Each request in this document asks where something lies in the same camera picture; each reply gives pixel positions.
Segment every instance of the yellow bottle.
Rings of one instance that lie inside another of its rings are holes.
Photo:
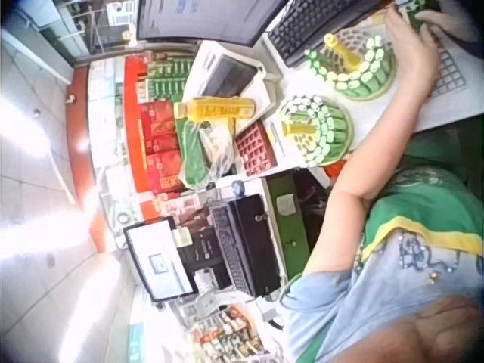
[[[302,123],[288,125],[282,122],[282,135],[301,135],[301,134],[315,134],[316,128],[313,125],[305,125]]]
[[[226,117],[251,119],[256,105],[249,98],[204,97],[189,102],[175,102],[173,111],[176,119],[187,117],[194,122]]]
[[[333,34],[326,34],[323,40],[329,48],[333,49],[343,58],[345,66],[348,68],[349,72],[358,70],[358,67],[361,63],[361,58],[357,54],[353,53],[342,43],[338,42],[337,37]]]

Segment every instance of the black keyboard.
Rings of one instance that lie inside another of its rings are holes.
[[[324,35],[352,25],[381,0],[295,0],[269,39],[288,67],[304,59],[305,48],[320,48]]]
[[[247,284],[247,276],[244,273],[244,268],[241,262],[241,256],[237,248],[237,241],[232,229],[227,206],[220,206],[210,210],[213,221],[216,227],[217,238],[219,239],[220,247],[224,255],[232,283],[239,291],[253,295]]]

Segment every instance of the red product display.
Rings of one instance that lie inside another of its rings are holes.
[[[153,193],[168,193],[183,188],[182,181],[178,179],[182,168],[182,158],[178,150],[147,155],[146,162]]]
[[[258,119],[235,138],[247,175],[256,175],[278,163],[262,121]]]
[[[175,133],[175,118],[171,102],[147,102],[140,104],[140,109],[145,140],[151,140],[166,133]]]
[[[161,153],[164,151],[178,150],[178,139],[176,134],[163,134],[152,138],[151,140],[144,140],[146,154]]]

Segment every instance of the hand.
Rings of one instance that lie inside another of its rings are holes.
[[[386,12],[386,29],[399,64],[400,87],[425,100],[439,75],[440,55],[424,24],[418,35],[392,6]]]
[[[455,0],[440,0],[441,13],[424,10],[415,14],[415,19],[437,25],[446,33],[465,42],[477,42],[479,30],[473,24],[471,17]]]

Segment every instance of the orange wall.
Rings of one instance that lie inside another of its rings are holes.
[[[70,166],[73,172],[74,188],[83,210],[85,210],[85,196],[96,186],[91,152],[82,151],[79,145],[88,136],[87,90],[88,67],[79,67],[74,70],[72,84],[67,88],[68,95],[75,95],[76,102],[66,107],[67,116],[67,148],[69,151]],[[102,205],[99,203],[89,227],[92,240],[99,253],[106,250],[106,235],[110,232],[104,219]]]
[[[138,74],[146,73],[147,67],[141,62],[139,56],[126,57],[124,66],[123,109],[126,127],[126,140],[128,144],[129,164],[138,193],[150,191],[151,186],[144,164],[144,155],[141,146],[141,112],[136,95],[136,82]]]

